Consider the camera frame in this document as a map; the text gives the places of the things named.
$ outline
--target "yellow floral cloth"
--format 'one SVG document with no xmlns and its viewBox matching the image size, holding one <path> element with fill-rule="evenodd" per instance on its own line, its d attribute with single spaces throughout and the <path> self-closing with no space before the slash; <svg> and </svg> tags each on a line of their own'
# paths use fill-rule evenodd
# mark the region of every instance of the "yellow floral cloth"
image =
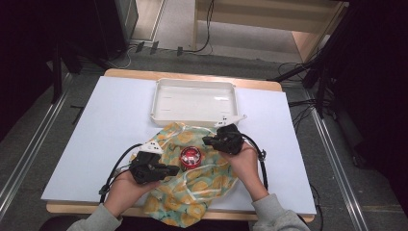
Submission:
<svg viewBox="0 0 408 231">
<path fill-rule="evenodd" d="M 177 176 L 167 177 L 153 190 L 144 204 L 145 213 L 169 225 L 188 227 L 201 220 L 212 199 L 231 189 L 237 182 L 231 166 L 202 141 L 215 132 L 215 128 L 171 123 L 152 139 L 164 151 L 160 161 L 163 164 L 180 166 L 180 153 L 188 146 L 198 148 L 202 160 L 200 167 L 180 170 Z"/>
</svg>

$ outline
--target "wrist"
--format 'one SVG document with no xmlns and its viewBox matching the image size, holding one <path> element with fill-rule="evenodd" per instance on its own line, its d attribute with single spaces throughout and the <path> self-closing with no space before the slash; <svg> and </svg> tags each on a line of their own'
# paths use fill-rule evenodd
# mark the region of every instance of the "wrist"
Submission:
<svg viewBox="0 0 408 231">
<path fill-rule="evenodd" d="M 109 200 L 105 202 L 104 206 L 115 218 L 118 218 L 122 214 L 122 212 L 119 211 L 114 204 L 110 203 Z"/>
<path fill-rule="evenodd" d="M 269 192 L 265 189 L 264 184 L 259 178 L 243 182 L 243 184 L 251 195 L 252 201 L 260 200 L 269 195 Z"/>
</svg>

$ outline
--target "black curtain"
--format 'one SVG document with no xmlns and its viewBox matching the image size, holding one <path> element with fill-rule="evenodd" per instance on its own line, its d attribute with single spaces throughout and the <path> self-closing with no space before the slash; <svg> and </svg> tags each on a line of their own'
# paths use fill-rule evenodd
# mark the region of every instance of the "black curtain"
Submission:
<svg viewBox="0 0 408 231">
<path fill-rule="evenodd" d="M 354 150 L 389 179 L 408 215 L 407 3 L 359 1 L 350 10 L 324 61 L 329 85 L 363 138 Z"/>
<path fill-rule="evenodd" d="M 34 4 L 0 3 L 0 141 L 52 84 L 52 45 Z"/>
</svg>

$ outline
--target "gray carpet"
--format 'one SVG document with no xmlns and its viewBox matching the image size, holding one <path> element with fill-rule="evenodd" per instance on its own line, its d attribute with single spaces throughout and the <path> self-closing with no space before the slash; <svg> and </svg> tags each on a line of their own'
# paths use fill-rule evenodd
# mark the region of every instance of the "gray carpet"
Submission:
<svg viewBox="0 0 408 231">
<path fill-rule="evenodd" d="M 149 55 L 148 48 L 142 52 L 131 54 L 132 63 L 128 69 L 155 70 L 165 72 L 182 72 L 207 75 L 234 76 L 249 79 L 265 79 L 278 76 L 280 64 L 259 60 L 243 60 L 215 56 L 195 56 L 185 54 L 176 57 L 174 52 L 158 51 Z M 127 65 L 125 56 L 117 59 L 115 64 Z M 94 64 L 84 63 L 81 75 L 74 76 L 62 109 L 44 140 L 38 155 L 19 188 L 8 212 L 0 222 L 0 230 L 38 230 L 51 215 L 46 211 L 45 202 L 39 198 L 48 182 L 54 167 L 59 161 L 64 148 L 75 128 L 72 122 L 78 109 L 70 105 L 86 106 L 92 90 L 103 71 Z M 293 68 L 284 65 L 281 72 Z M 284 91 L 289 101 L 305 99 L 304 89 L 299 84 L 284 84 Z M 34 135 L 40 121 L 49 108 L 52 89 L 44 93 L 36 104 L 19 120 L 11 132 L 0 143 L 0 183 L 5 184 L 19 158 L 24 152 L 30 138 Z M 304 107 L 291 108 L 296 117 Z M 371 230 L 406 230 L 408 219 L 398 207 L 388 181 L 377 171 L 362 170 L 352 164 L 349 149 L 337 123 L 326 117 L 333 142 L 338 148 L 348 179 L 357 193 L 365 218 Z M 320 204 L 324 215 L 324 230 L 353 230 L 344 199 L 338 183 L 334 178 L 324 146 L 322 145 L 316 124 L 311 116 L 301 122 L 298 141 L 306 166 L 310 183 L 319 191 Z M 312 230 L 319 230 L 320 216 L 310 223 Z"/>
</svg>

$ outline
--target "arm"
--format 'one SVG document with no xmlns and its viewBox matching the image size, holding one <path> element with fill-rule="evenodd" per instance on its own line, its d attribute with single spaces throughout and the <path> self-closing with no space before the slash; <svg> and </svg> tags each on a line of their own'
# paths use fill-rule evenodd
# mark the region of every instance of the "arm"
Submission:
<svg viewBox="0 0 408 231">
<path fill-rule="evenodd" d="M 120 215 L 132 207 L 145 193 L 159 186 L 159 182 L 139 185 L 132 174 L 126 171 L 116 177 L 105 204 L 100 204 L 89 218 L 73 223 L 68 231 L 116 230 L 122 218 Z"/>
<path fill-rule="evenodd" d="M 252 205 L 258 216 L 254 230 L 309 230 L 297 214 L 285 210 L 276 194 L 269 194 L 258 175 L 258 155 L 246 142 L 241 152 L 234 156 L 220 152 L 232 166 L 252 198 Z"/>
</svg>

